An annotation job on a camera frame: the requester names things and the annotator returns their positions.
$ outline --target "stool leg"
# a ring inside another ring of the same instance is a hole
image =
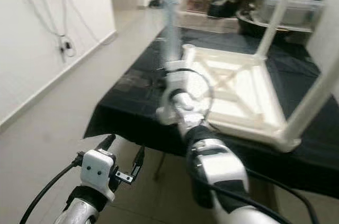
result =
[[[166,157],[166,153],[163,153],[163,154],[161,155],[161,158],[160,158],[160,161],[159,161],[157,170],[156,170],[156,172],[155,172],[154,175],[153,175],[153,180],[154,180],[154,181],[157,181],[157,180],[159,179],[159,176],[160,176],[160,170],[161,170],[161,167],[163,166],[165,157]]]

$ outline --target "baseboard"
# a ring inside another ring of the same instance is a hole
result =
[[[138,10],[145,10],[145,9],[147,9],[148,8],[148,6],[143,6],[143,5],[138,5],[137,6],[137,9]]]
[[[104,45],[106,46],[107,40],[109,43],[113,42],[118,36],[116,31],[109,33],[103,38],[100,43],[91,48],[88,52],[84,53],[78,60],[67,66],[61,71],[56,77],[50,82],[40,88],[34,95],[27,99],[21,104],[16,110],[9,114],[4,120],[0,122],[0,133],[5,131],[13,122],[15,122],[20,116],[22,116],[27,110],[37,104],[47,93],[49,93],[55,86],[57,86],[62,80],[64,80],[73,70],[83,64],[89,57],[101,49]]]

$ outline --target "white plastic pipe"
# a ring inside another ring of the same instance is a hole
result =
[[[281,131],[281,137],[292,141],[301,136],[320,109],[331,96],[331,90],[339,79],[339,54],[327,73],[321,74]]]
[[[175,26],[176,11],[175,0],[165,0],[166,6],[166,42],[165,61],[177,61],[180,59],[179,31]]]
[[[273,38],[276,33],[276,28],[279,26],[282,18],[284,17],[286,7],[289,0],[280,0],[280,3],[276,6],[270,25],[265,31],[265,35],[260,42],[258,50],[256,52],[257,56],[260,56],[262,59],[267,58],[267,52],[272,44]]]
[[[184,55],[182,59],[186,61],[187,67],[190,68],[195,58],[195,53],[196,53],[195,45],[185,44],[182,46],[182,48],[184,50]]]

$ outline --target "hanging cable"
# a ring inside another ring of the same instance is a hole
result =
[[[25,214],[23,215],[20,224],[25,224],[28,220],[28,217],[31,215],[32,211],[34,210],[35,206],[38,202],[42,199],[42,197],[48,192],[48,190],[61,178],[63,177],[68,171],[70,171],[73,167],[76,167],[77,163],[72,162],[69,164],[64,170],[62,170],[58,175],[56,175],[42,190],[41,192],[35,197],[32,203],[28,206]]]
[[[112,38],[112,40],[108,41],[107,43],[100,43],[101,40],[95,35],[95,33],[93,32],[93,30],[90,28],[90,26],[87,24],[86,20],[84,19],[84,17],[82,16],[81,12],[79,11],[79,9],[77,8],[77,6],[75,5],[73,0],[68,0],[68,2],[71,4],[71,6],[73,7],[74,11],[76,12],[76,14],[78,15],[79,19],[81,20],[82,24],[84,25],[84,27],[87,29],[88,33],[90,34],[90,36],[93,38],[93,40],[95,40],[97,43],[99,43],[101,46],[108,46],[110,45],[115,38]]]
[[[261,179],[261,180],[264,180],[266,182],[269,182],[269,183],[272,183],[280,188],[282,188],[283,190],[285,191],[288,191],[289,193],[291,193],[292,195],[294,195],[295,197],[297,197],[299,200],[301,200],[303,202],[303,204],[306,206],[307,208],[307,211],[308,211],[308,214],[310,216],[310,219],[312,221],[312,224],[319,224],[319,220],[318,220],[318,217],[317,217],[317,214],[316,214],[316,211],[314,210],[312,204],[303,196],[301,195],[300,193],[298,193],[297,191],[289,188],[288,186],[284,185],[283,183],[280,183],[274,179],[271,179],[265,175],[262,175],[256,171],[253,171],[249,168],[246,168],[246,171],[247,173],[254,177],[254,178],[258,178],[258,179]]]
[[[68,36],[68,27],[67,27],[67,4],[66,4],[66,0],[61,0],[62,2],[62,8],[63,8],[63,13],[62,13],[62,17],[63,17],[63,33],[59,33],[55,20],[52,16],[52,12],[50,10],[50,7],[48,5],[47,0],[41,0],[44,6],[44,9],[47,12],[47,16],[50,20],[51,26],[50,27],[48,25],[48,23],[46,22],[46,20],[43,18],[43,16],[41,15],[41,13],[39,12],[36,4],[34,3],[33,0],[27,0],[29,2],[29,4],[31,5],[31,7],[33,8],[33,11],[35,13],[35,15],[37,16],[37,18],[39,19],[39,21],[41,22],[42,26],[52,35],[56,36],[58,38],[58,46],[59,46],[59,52],[61,53],[61,58],[63,59],[63,62],[65,61],[65,57],[74,57],[77,54],[76,51],[76,47],[75,44],[73,42],[73,40]]]
[[[209,106],[208,106],[205,114],[203,115],[204,116],[203,121],[207,121],[208,115],[211,112],[211,109],[212,109],[212,106],[213,106],[213,103],[214,103],[214,99],[215,99],[214,89],[213,89],[211,83],[209,82],[209,80],[203,74],[197,72],[194,69],[180,68],[180,69],[176,69],[176,70],[167,71],[166,73],[169,74],[169,73],[180,72],[180,71],[187,71],[187,72],[195,73],[195,74],[199,75],[206,82],[206,85],[207,85],[207,88],[208,88],[208,91],[209,91],[209,95],[210,95],[210,103],[209,103]]]

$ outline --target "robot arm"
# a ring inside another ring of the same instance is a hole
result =
[[[119,171],[114,154],[108,152],[115,135],[108,136],[95,149],[83,153],[81,185],[70,194],[67,205],[55,224],[93,224],[121,182],[132,184],[143,165],[145,148],[141,147],[130,174]]]
[[[185,81],[186,77],[172,75],[171,78]],[[248,177],[240,159],[210,131],[197,103],[185,92],[185,84],[180,80],[169,83],[163,96],[158,115],[163,121],[176,121],[181,136],[188,145],[187,164],[192,177],[193,196],[196,202],[213,209],[218,223],[227,224],[277,224],[275,219],[257,208],[225,196],[221,192],[211,191],[201,183],[232,191],[250,200],[248,195]]]

